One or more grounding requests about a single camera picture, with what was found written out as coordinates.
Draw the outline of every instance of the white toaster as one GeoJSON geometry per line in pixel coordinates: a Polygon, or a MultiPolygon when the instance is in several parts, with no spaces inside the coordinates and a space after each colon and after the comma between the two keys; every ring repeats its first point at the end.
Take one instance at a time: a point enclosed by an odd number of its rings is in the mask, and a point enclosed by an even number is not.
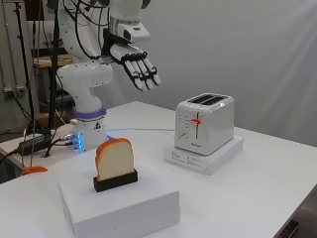
{"type": "Polygon", "coordinates": [[[234,137],[235,100],[204,93],[178,104],[175,147],[210,155],[234,137]]]}

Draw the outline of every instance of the toaster slot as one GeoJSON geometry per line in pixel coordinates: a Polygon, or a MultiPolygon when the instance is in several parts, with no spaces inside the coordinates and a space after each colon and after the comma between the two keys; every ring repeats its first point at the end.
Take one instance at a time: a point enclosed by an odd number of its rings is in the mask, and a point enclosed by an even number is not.
{"type": "Polygon", "coordinates": [[[214,96],[213,98],[207,100],[207,101],[204,101],[203,103],[201,103],[202,105],[206,105],[206,106],[209,106],[209,105],[213,105],[217,102],[220,102],[224,99],[226,99],[227,97],[225,96],[214,96]]]}
{"type": "Polygon", "coordinates": [[[195,103],[195,104],[202,104],[203,102],[208,101],[209,99],[212,99],[213,97],[214,95],[212,94],[205,94],[205,95],[196,97],[188,102],[195,103]]]}

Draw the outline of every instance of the toast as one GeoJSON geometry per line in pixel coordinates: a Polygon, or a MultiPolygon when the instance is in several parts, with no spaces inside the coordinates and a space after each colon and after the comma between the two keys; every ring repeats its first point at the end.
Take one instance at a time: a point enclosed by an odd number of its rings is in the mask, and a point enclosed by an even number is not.
{"type": "Polygon", "coordinates": [[[100,145],[95,158],[97,180],[102,181],[134,172],[134,156],[130,141],[124,138],[100,145]]]}

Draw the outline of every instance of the white box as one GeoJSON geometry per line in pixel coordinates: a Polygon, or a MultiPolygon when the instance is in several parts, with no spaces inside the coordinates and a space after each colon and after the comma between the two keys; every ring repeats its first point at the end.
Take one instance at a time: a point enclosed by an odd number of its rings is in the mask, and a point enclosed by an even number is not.
{"type": "Polygon", "coordinates": [[[60,181],[65,216],[76,238],[139,238],[180,221],[179,191],[157,178],[96,192],[93,176],[60,181]]]}
{"type": "Polygon", "coordinates": [[[175,147],[170,147],[165,148],[164,159],[174,165],[182,166],[189,170],[211,176],[240,153],[243,150],[243,147],[244,138],[234,137],[209,156],[202,156],[175,147]]]}

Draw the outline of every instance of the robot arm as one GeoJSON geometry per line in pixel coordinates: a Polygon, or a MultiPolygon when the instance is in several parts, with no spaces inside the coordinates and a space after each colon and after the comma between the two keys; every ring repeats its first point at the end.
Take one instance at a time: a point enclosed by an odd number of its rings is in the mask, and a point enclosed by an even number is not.
{"type": "Polygon", "coordinates": [[[147,59],[147,53],[131,45],[150,38],[150,33],[141,23],[141,9],[146,8],[150,2],[151,0],[98,0],[99,6],[95,6],[97,0],[92,0],[89,4],[84,0],[59,0],[59,9],[62,10],[59,12],[62,20],[59,25],[66,50],[79,61],[95,60],[100,58],[100,55],[110,57],[123,66],[136,88],[142,91],[153,89],[155,85],[161,84],[158,71],[147,59]],[[103,11],[99,19],[99,25],[100,22],[103,26],[105,23],[108,25],[108,28],[104,29],[102,54],[99,53],[99,37],[94,34],[96,29],[86,21],[84,14],[87,14],[79,8],[80,5],[85,7],[85,11],[91,12],[100,8],[100,5],[109,8],[109,16],[107,11],[103,11]],[[71,16],[71,10],[77,10],[77,13],[71,16]]]}
{"type": "Polygon", "coordinates": [[[107,140],[103,125],[106,110],[90,91],[112,81],[113,69],[107,60],[120,64],[141,91],[160,84],[148,54],[132,46],[150,38],[141,23],[141,9],[149,3],[150,0],[59,0],[60,35],[64,48],[74,56],[73,64],[57,72],[63,89],[75,102],[77,125],[71,131],[76,135],[74,150],[90,150],[107,140]],[[99,12],[99,21],[93,18],[94,12],[99,12]],[[103,41],[99,38],[101,30],[103,41]]]}

